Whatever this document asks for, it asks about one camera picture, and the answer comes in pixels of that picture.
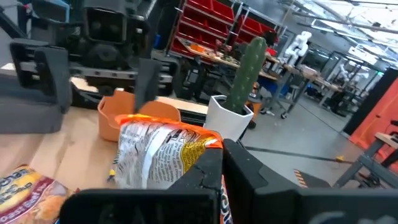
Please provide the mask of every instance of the white flower pot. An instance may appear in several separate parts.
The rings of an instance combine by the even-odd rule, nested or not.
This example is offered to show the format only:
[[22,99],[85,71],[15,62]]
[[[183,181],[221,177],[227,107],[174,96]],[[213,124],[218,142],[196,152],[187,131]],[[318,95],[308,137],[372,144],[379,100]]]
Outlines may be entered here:
[[247,106],[243,108],[246,115],[229,111],[219,104],[219,101],[225,99],[226,96],[224,95],[212,96],[210,98],[206,123],[203,127],[218,132],[223,139],[237,141],[253,118],[254,113]]

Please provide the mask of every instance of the chip bag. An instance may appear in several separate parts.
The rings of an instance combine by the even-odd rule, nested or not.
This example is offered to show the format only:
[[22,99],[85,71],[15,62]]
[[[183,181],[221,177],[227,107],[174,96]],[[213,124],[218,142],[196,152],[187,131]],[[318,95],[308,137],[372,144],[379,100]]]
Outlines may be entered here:
[[[126,189],[167,189],[191,168],[206,148],[222,150],[220,135],[199,126],[141,114],[121,124],[119,151],[110,175]],[[232,223],[222,182],[221,223]]]
[[20,166],[0,179],[0,224],[53,224],[72,193],[56,180]]

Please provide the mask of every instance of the snack bag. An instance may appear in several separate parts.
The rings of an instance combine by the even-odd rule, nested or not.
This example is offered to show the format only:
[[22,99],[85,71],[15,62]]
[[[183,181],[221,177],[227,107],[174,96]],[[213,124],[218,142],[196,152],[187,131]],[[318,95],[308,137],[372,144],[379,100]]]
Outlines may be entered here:
[[[167,189],[191,168],[206,148],[223,148],[220,135],[199,126],[141,114],[121,124],[119,151],[109,173],[127,189]],[[232,223],[223,180],[221,223]]]
[[72,193],[56,180],[20,166],[0,179],[0,224],[53,224]]

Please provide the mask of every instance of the yellow warning tape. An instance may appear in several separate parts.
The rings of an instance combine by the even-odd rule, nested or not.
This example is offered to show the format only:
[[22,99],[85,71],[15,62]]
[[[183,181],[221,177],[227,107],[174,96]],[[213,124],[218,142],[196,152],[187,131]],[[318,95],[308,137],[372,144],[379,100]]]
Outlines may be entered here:
[[301,172],[299,170],[295,169],[294,175],[296,176],[301,187],[308,188],[307,183],[305,183],[304,178],[301,176]]

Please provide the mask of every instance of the cactus plant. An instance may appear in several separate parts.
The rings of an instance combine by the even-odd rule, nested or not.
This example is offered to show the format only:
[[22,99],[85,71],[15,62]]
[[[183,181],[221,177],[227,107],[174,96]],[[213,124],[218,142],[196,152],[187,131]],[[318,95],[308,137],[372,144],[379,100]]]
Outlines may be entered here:
[[266,40],[262,37],[254,38],[246,47],[246,51],[241,58],[241,66],[236,71],[233,86],[225,103],[223,103],[225,109],[237,114],[242,113],[253,89],[253,84],[257,81],[262,64],[266,59],[266,49]]

